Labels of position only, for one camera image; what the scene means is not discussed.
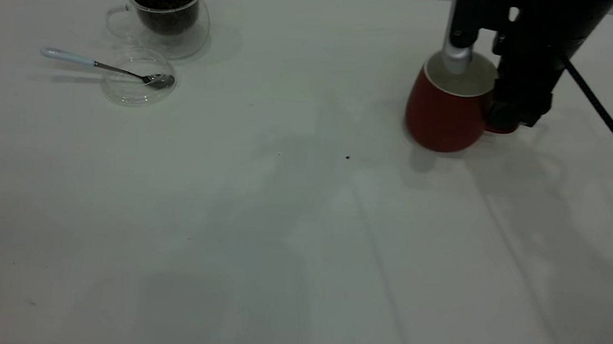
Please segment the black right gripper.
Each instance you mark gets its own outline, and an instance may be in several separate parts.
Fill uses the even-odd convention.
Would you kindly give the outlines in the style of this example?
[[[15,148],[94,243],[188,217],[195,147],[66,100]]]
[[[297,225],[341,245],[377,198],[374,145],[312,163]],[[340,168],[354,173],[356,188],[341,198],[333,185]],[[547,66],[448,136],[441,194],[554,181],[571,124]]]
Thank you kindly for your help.
[[[462,74],[472,62],[483,0],[453,0],[443,62]],[[533,127],[552,107],[556,64],[579,50],[613,0],[486,0],[483,29],[496,31],[499,55],[486,129]]]

